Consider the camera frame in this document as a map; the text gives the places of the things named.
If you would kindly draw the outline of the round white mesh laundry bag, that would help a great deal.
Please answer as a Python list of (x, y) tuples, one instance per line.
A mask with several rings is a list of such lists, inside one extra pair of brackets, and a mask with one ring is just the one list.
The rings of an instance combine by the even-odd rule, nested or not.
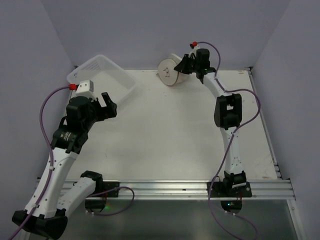
[(181, 60), (180, 56), (172, 53), (158, 64), (157, 75), (166, 86), (172, 87), (187, 81), (189, 75), (174, 70)]

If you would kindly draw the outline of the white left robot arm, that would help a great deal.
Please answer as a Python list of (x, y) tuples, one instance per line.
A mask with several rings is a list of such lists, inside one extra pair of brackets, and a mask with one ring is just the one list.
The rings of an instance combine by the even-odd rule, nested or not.
[(49, 144), (49, 158), (40, 181), (24, 209), (15, 211), (12, 216), (12, 222), (19, 229), (57, 240), (78, 205), (89, 195), (102, 192), (103, 176), (86, 170), (75, 185), (61, 195), (67, 175), (88, 140), (92, 126), (117, 116), (117, 104), (109, 94), (103, 92), (101, 97), (105, 106), (92, 95), (79, 94), (69, 100)]

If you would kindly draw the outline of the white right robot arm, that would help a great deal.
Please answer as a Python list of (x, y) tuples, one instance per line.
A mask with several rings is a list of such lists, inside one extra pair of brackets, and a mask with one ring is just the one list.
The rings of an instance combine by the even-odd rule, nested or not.
[(240, 159), (239, 134), (236, 132), (242, 122), (242, 96), (239, 93), (231, 93), (220, 83), (217, 70), (211, 67), (209, 58), (208, 49), (194, 46), (189, 54), (183, 56), (174, 70), (186, 75), (195, 73), (196, 78), (216, 99), (213, 120), (223, 138), (224, 178), (214, 182), (210, 188), (210, 196), (231, 197), (236, 191), (245, 189), (247, 184), (245, 169)]

